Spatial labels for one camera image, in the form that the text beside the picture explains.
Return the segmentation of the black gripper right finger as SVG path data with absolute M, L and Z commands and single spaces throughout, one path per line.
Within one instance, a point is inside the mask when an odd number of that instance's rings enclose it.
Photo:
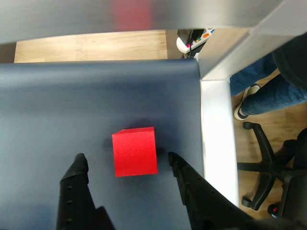
M 193 230 L 255 229 L 254 218 L 225 198 L 182 157 L 169 152 L 168 161 Z

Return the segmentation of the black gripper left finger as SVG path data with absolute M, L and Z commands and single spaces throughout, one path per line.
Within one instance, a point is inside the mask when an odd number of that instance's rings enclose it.
M 84 154 L 75 156 L 60 181 L 58 230 L 113 230 L 104 207 L 96 208 L 88 187 L 88 162 Z

